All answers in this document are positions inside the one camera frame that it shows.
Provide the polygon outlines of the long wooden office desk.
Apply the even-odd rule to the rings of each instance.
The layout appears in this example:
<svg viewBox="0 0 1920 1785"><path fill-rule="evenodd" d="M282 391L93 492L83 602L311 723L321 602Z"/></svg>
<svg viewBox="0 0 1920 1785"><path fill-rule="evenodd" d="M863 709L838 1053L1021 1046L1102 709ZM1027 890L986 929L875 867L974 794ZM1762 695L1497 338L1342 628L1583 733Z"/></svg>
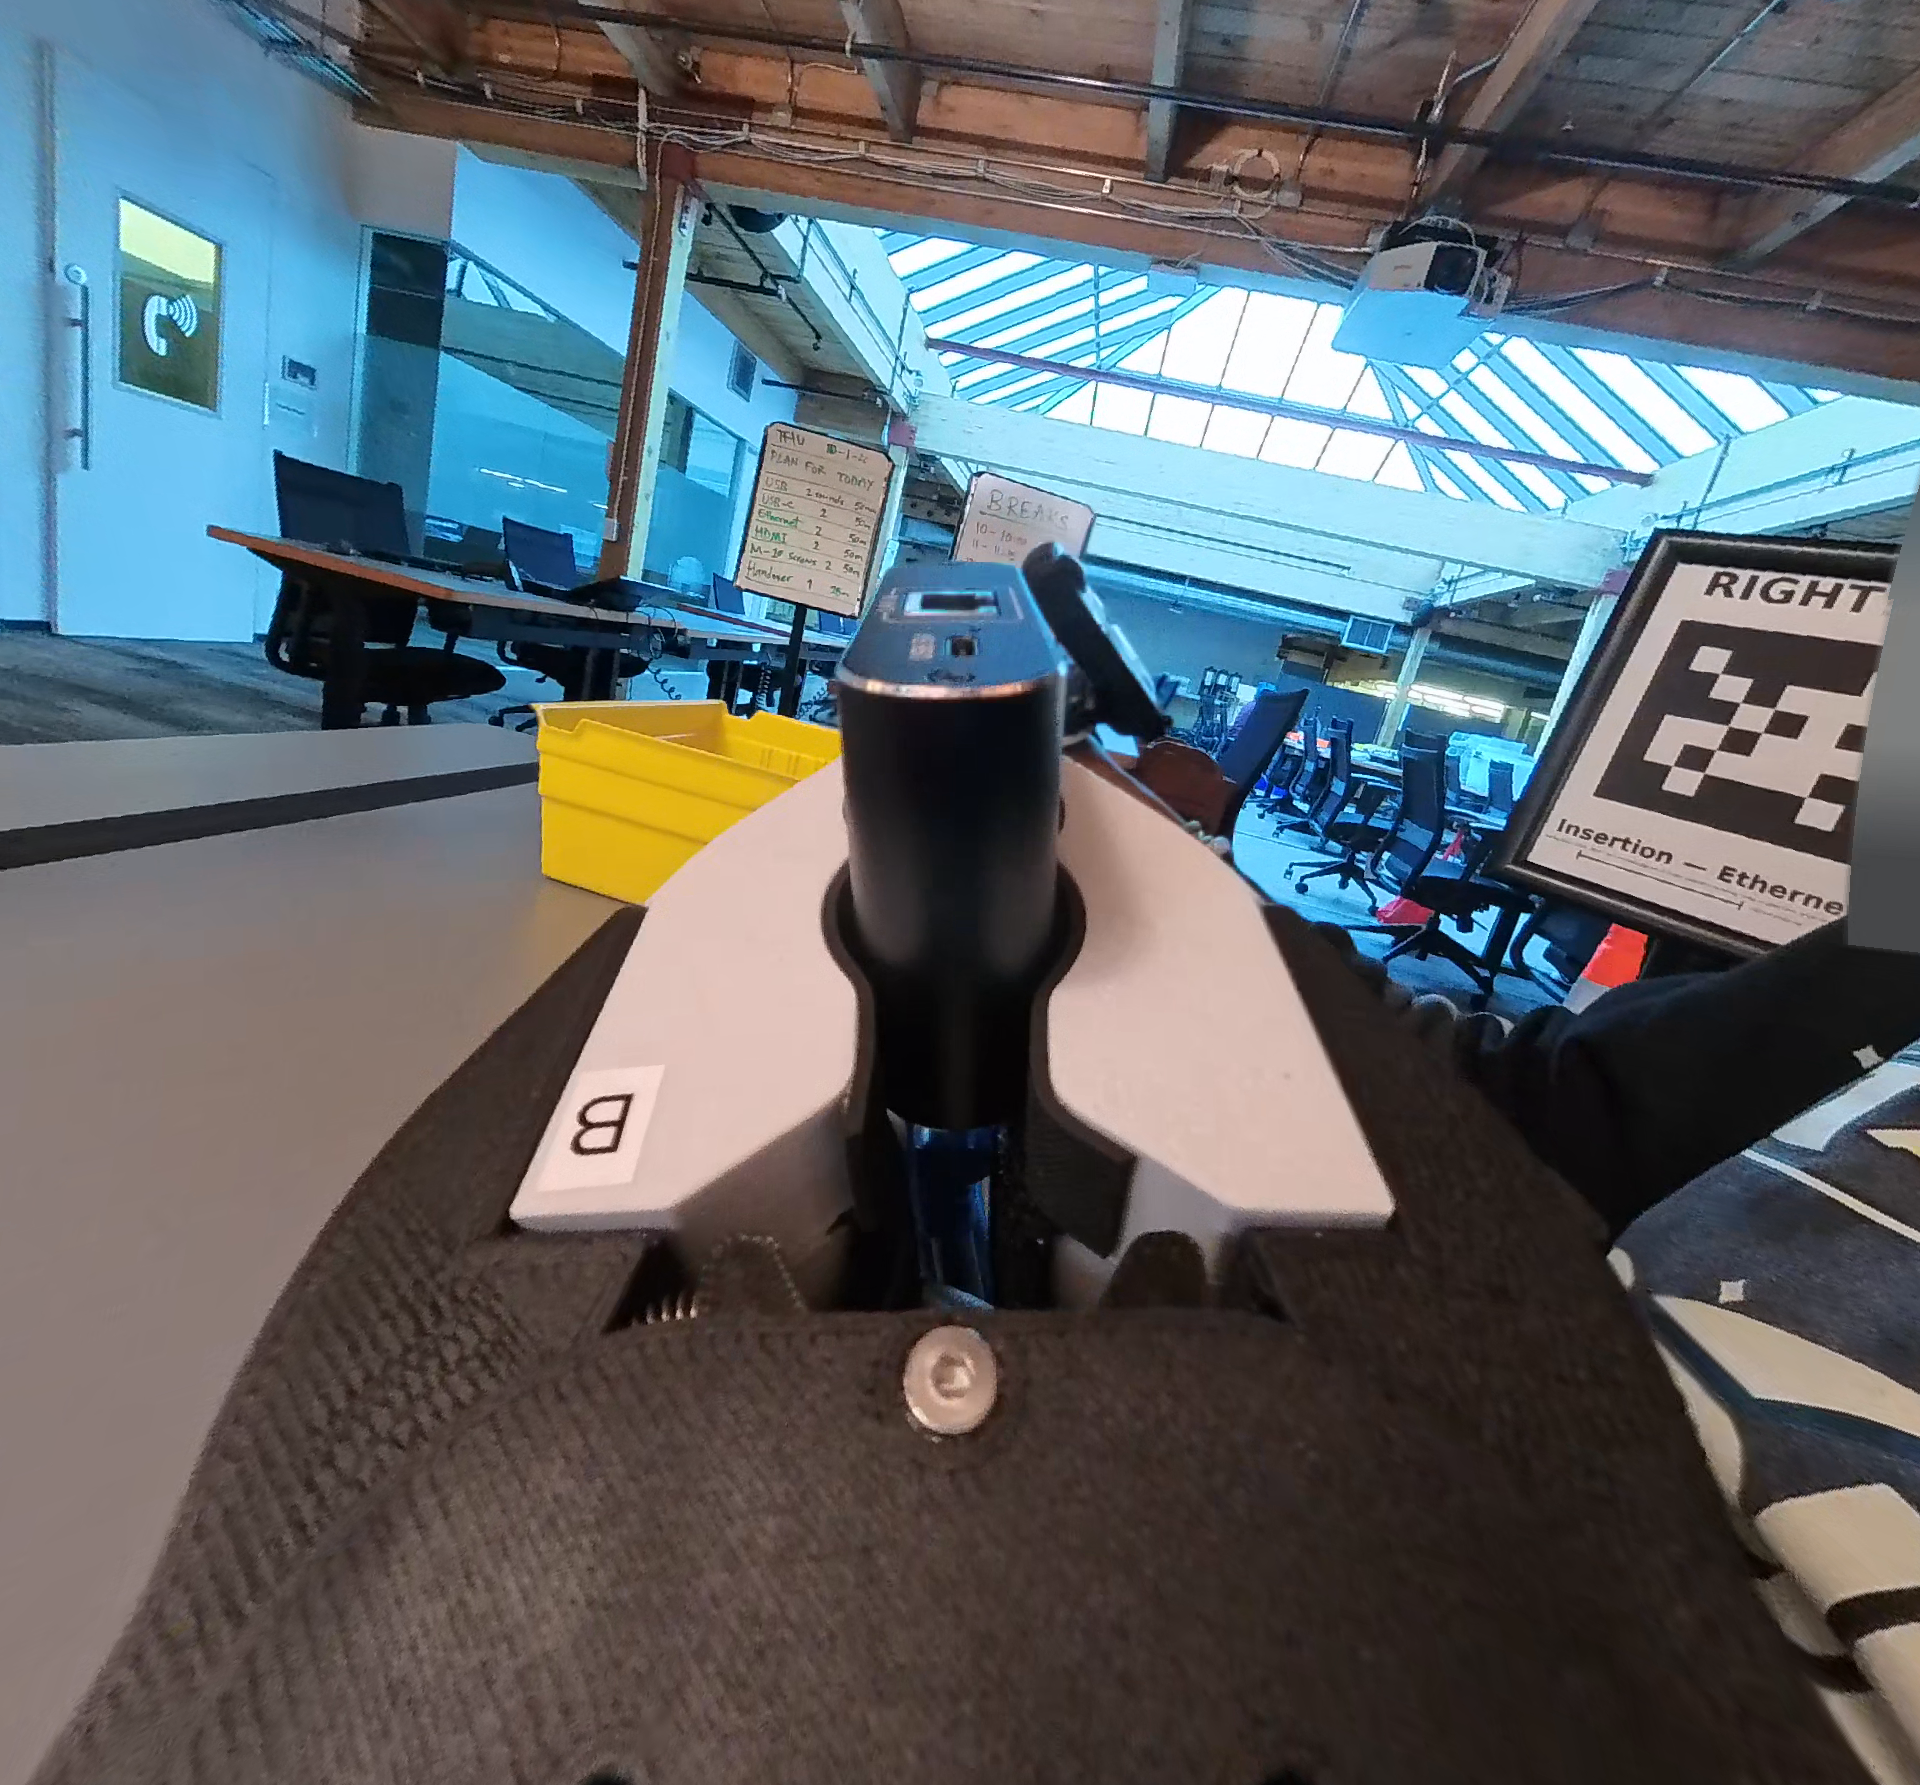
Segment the long wooden office desk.
<svg viewBox="0 0 1920 1785"><path fill-rule="evenodd" d="M377 701L371 663L371 621L381 602L410 600L425 609L437 631L454 642L489 646L532 643L590 654L578 695L609 698L621 658L654 661L689 660L709 667L747 661L781 666L784 713L800 707L807 667L833 667L849 646L811 624L800 610L785 624L734 619L684 606L642 606L630 613L574 605L513 587L504 581L434 574L417 563L391 561L323 549L305 540L277 538L210 524L209 537L274 565L286 581L312 587L330 619L330 655L321 675L321 728L358 728Z"/></svg>

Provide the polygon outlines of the wooden support post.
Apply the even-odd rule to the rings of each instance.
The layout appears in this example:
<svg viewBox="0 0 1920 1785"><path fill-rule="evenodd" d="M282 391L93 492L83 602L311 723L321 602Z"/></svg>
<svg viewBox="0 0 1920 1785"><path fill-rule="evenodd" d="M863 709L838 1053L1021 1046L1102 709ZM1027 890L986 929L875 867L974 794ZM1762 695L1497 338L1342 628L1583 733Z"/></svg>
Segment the wooden support post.
<svg viewBox="0 0 1920 1785"><path fill-rule="evenodd" d="M643 176L643 228L597 565L604 580L638 578L643 568L686 269L704 211L693 157L684 145L654 141Z"/></svg>

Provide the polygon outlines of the framed square marker sign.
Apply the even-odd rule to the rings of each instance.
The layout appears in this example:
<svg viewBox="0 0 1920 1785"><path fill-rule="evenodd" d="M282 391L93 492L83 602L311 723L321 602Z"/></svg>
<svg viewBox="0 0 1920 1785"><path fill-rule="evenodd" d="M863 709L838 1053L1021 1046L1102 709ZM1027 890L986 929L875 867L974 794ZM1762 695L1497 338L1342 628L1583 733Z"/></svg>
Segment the framed square marker sign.
<svg viewBox="0 0 1920 1785"><path fill-rule="evenodd" d="M1897 553L1658 530L1492 871L1727 956L1838 922Z"/></svg>

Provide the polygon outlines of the yellow plastic bin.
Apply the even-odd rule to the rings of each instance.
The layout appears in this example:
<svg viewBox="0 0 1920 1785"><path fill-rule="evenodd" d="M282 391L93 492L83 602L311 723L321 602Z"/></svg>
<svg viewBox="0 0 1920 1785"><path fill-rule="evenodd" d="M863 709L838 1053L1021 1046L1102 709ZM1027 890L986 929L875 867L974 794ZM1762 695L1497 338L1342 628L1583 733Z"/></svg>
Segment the yellow plastic bin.
<svg viewBox="0 0 1920 1785"><path fill-rule="evenodd" d="M638 907L844 750L836 728L717 698L550 701L536 747L543 873Z"/></svg>

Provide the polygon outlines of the whiteboard with green underlines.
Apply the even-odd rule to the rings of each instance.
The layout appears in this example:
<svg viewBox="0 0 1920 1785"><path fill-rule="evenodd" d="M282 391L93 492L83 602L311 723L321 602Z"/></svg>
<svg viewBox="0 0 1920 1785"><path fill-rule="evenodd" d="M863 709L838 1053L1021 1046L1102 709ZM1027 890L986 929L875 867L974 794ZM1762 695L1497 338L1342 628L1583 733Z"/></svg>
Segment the whiteboard with green underlines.
<svg viewBox="0 0 1920 1785"><path fill-rule="evenodd" d="M745 593L851 619L885 528L893 463L794 424L764 431L734 581Z"/></svg>

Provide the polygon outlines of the brown leather chair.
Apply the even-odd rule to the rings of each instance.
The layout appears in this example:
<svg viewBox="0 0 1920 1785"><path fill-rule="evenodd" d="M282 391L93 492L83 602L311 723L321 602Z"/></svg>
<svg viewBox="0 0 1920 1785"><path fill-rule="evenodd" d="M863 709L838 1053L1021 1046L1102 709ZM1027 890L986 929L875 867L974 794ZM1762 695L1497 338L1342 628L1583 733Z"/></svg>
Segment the brown leather chair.
<svg viewBox="0 0 1920 1785"><path fill-rule="evenodd" d="M1132 777L1184 829L1215 849L1231 849L1244 789L1213 756L1188 743L1159 738L1139 750Z"/></svg>

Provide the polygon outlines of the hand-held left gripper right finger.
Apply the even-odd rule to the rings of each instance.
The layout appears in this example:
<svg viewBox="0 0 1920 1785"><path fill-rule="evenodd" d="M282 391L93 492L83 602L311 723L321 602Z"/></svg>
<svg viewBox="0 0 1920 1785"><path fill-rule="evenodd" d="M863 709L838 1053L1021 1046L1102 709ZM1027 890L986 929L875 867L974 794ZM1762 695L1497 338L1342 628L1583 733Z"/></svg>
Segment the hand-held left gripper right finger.
<svg viewBox="0 0 1920 1785"><path fill-rule="evenodd" d="M1215 1280L1254 1230L1388 1227L1395 1196L1263 893L1073 760L1061 878L1028 1079L1055 1298L1101 1298L1150 1236L1182 1237Z"/></svg>

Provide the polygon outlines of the group of black office chairs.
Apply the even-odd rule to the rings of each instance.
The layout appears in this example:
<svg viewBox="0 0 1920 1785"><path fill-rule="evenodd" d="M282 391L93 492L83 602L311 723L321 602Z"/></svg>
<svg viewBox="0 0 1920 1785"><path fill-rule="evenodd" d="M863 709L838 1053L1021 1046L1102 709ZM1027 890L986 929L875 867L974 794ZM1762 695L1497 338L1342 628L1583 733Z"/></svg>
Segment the group of black office chairs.
<svg viewBox="0 0 1920 1785"><path fill-rule="evenodd" d="M1507 977L1579 981L1608 922L1554 904L1494 871L1504 816L1458 802L1440 743L1413 743L1392 765L1358 756L1348 717L1301 717L1260 770L1254 808L1309 838L1284 885L1304 903L1314 883L1356 890L1371 909L1351 933L1382 962L1446 965L1488 1007Z"/></svg>

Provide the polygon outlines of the white door with yellow window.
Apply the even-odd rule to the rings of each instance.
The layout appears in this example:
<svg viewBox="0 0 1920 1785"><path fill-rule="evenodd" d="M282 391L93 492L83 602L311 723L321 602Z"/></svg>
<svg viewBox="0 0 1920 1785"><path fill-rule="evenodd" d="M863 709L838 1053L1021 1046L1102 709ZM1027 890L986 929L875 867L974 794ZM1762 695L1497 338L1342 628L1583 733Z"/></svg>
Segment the white door with yellow window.
<svg viewBox="0 0 1920 1785"><path fill-rule="evenodd" d="M239 643L266 497L275 189L181 103L40 58L45 565L66 637Z"/></svg>

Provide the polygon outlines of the white ceiling projector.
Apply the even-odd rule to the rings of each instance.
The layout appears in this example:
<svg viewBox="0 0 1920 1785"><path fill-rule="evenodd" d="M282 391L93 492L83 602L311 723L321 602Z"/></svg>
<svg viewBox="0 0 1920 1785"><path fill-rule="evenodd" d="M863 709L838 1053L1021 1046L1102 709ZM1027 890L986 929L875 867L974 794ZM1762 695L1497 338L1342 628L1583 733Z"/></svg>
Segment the white ceiling projector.
<svg viewBox="0 0 1920 1785"><path fill-rule="evenodd" d="M1449 214L1398 219L1358 271L1332 352L1449 372L1501 314L1512 289L1501 240Z"/></svg>

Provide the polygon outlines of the whiteboard with red underlines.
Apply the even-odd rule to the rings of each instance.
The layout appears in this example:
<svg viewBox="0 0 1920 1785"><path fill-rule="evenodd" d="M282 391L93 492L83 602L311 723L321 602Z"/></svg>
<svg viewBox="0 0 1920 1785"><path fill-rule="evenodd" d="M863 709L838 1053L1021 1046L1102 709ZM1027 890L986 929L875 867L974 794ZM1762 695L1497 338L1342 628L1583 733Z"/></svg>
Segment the whiteboard with red underlines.
<svg viewBox="0 0 1920 1785"><path fill-rule="evenodd" d="M1034 483L977 472L953 547L956 563L1022 568L1037 549L1055 544L1080 557L1088 551L1097 513L1085 502Z"/></svg>

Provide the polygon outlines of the black swivel desk chair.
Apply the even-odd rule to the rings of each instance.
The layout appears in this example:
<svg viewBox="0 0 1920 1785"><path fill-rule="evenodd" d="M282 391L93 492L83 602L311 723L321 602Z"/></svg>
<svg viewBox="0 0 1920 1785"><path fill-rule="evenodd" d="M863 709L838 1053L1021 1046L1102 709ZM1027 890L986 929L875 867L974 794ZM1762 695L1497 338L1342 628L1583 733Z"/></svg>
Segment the black swivel desk chair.
<svg viewBox="0 0 1920 1785"><path fill-rule="evenodd" d="M354 557L411 561L402 488L339 472L286 452L274 456L282 538ZM263 649L272 666L321 685L321 726L358 728L368 704L382 723L431 722L442 703L504 692L500 667L454 639L415 643L420 597L284 568Z"/></svg>
<svg viewBox="0 0 1920 1785"><path fill-rule="evenodd" d="M619 615L633 615L659 602L642 581L588 576L572 537L564 530L504 518L501 544L510 584L524 593ZM541 631L551 642L506 639L498 643L498 655L501 663L534 670L559 685L564 701L614 698L651 661L646 652L585 646L585 624L543 624Z"/></svg>

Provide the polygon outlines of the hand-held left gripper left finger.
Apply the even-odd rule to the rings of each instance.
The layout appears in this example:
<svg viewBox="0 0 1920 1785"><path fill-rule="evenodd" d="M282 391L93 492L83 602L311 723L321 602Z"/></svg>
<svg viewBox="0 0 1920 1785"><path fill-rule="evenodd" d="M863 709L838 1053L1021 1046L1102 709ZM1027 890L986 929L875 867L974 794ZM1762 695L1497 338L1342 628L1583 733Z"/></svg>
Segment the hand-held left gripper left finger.
<svg viewBox="0 0 1920 1785"><path fill-rule="evenodd" d="M700 1270L769 1239L851 1283L875 1218L871 988L841 933L844 765L730 827L653 897L517 1191L532 1234L663 1234Z"/></svg>

